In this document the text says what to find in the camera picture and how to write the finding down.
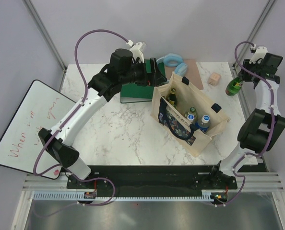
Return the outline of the green Perrier bottle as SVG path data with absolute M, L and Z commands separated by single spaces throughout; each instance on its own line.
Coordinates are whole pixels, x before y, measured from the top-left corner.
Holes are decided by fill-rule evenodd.
M 243 86 L 243 80 L 240 77 L 234 78 L 226 87 L 226 94 L 228 96 L 234 96 L 236 95 Z

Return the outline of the green glass bottle gold cap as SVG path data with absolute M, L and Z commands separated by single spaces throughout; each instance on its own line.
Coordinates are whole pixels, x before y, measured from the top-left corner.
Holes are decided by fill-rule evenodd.
M 176 97 L 176 89 L 171 88 L 170 93 L 168 95 L 168 102 L 174 106 L 175 108 L 177 107 L 177 97 Z

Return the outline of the cream canvas tote bag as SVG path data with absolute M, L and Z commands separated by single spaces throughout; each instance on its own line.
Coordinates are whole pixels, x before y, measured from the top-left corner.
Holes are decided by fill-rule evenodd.
M 194 157 L 230 120 L 220 105 L 175 73 L 168 84 L 154 88 L 151 116 Z

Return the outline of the clear bottle green cap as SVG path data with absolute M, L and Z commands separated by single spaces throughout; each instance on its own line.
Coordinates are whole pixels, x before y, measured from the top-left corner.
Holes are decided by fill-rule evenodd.
M 197 111 L 195 107 L 191 107 L 188 111 L 185 112 L 184 117 L 186 118 L 188 114 L 194 114 L 197 116 Z

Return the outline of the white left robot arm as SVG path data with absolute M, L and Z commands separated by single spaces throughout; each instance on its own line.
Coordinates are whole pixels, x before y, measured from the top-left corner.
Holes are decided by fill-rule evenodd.
M 85 83 L 84 95 L 60 122 L 50 130 L 42 128 L 39 131 L 42 151 L 49 153 L 60 166 L 76 176 L 79 185 L 90 188 L 94 184 L 94 176 L 72 146 L 77 134 L 99 109 L 121 91 L 123 85 L 135 83 L 150 87 L 166 80 L 155 58 L 145 62 L 132 50 L 117 49 L 112 53 L 110 62 Z

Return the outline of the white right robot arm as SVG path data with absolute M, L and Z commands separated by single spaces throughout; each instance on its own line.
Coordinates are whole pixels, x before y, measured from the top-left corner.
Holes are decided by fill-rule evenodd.
M 277 90 L 280 77 L 277 68 L 282 56 L 265 53 L 255 61 L 243 61 L 243 69 L 237 77 L 244 82 L 252 82 L 256 93 L 256 108 L 241 127 L 234 150 L 219 163 L 219 172 L 209 176 L 213 188 L 221 188 L 226 177 L 235 176 L 238 170 L 251 158 L 269 151 L 285 128 L 285 118 L 277 105 Z

